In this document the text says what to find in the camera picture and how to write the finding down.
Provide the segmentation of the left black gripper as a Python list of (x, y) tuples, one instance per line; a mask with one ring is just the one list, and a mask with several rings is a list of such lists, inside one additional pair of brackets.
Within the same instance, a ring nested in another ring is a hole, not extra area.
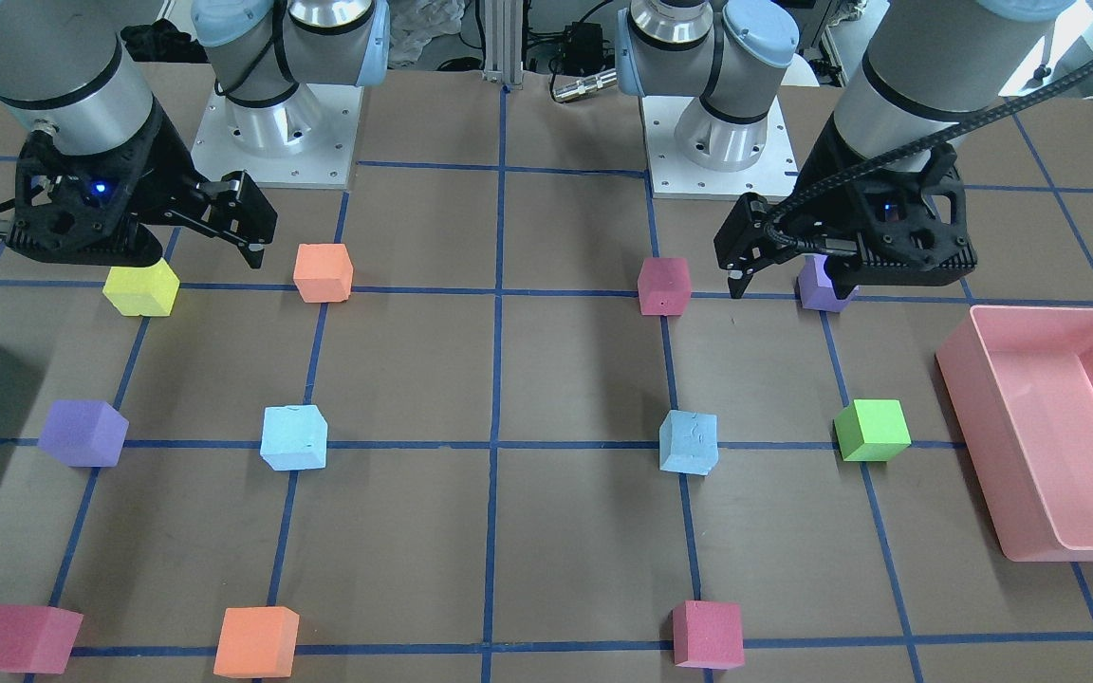
[[(855, 286), (954, 284), (977, 264), (956, 161), (952, 144), (938, 144), (918, 170), (883, 168), (845, 182), (791, 212), (781, 231), (847, 243), (846, 255), (825, 259), (825, 276), (838, 299)], [(799, 255), (768, 237), (763, 222), (769, 209), (762, 195), (741, 195), (713, 238), (717, 264), (728, 272), (726, 285), (734, 301), (745, 295), (762, 269)]]

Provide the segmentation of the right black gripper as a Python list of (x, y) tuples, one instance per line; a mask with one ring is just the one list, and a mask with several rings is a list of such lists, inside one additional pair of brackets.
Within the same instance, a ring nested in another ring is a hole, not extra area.
[(244, 170), (218, 181), (193, 158), (157, 101), (136, 136), (87, 156), (64, 155), (55, 126), (36, 122), (19, 152), (14, 217), (5, 246), (52, 264), (151, 267), (163, 246), (149, 225), (183, 225), (230, 242), (259, 269), (277, 209)]

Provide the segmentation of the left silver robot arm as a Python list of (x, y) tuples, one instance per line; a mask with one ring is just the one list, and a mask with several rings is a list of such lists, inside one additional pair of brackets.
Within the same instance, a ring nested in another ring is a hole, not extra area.
[[(948, 286), (977, 254), (957, 144), (1002, 116), (994, 99), (1065, 1), (894, 1), (786, 198), (747, 191), (713, 249), (741, 298), (756, 272), (823, 255), (855, 286)], [(620, 90), (682, 97), (674, 139), (716, 172), (756, 163), (801, 31), (772, 1), (633, 1), (619, 13)]]

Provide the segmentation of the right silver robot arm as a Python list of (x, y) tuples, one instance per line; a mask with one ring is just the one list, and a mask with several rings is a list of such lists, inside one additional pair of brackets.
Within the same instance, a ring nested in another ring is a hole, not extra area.
[[(252, 155), (320, 136), (316, 83), (373, 86), (389, 64), (386, 1), (195, 1), (232, 134)], [(28, 129), (0, 203), (0, 242), (34, 261), (146, 268), (151, 226), (186, 226), (259, 268), (277, 211), (246, 170), (211, 178), (120, 30), (77, 1), (0, 1), (0, 102)]]

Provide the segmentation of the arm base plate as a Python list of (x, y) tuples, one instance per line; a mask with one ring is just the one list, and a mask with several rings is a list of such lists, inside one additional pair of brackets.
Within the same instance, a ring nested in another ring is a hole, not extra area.
[(246, 172), (261, 189), (346, 190), (365, 92), (304, 83), (265, 108), (212, 95), (190, 144), (195, 167), (213, 180)]
[(649, 155), (653, 195), (690, 200), (734, 200), (755, 192), (777, 202), (794, 191), (795, 163), (778, 101), (751, 126), (706, 116), (695, 97), (643, 97), (643, 141)]

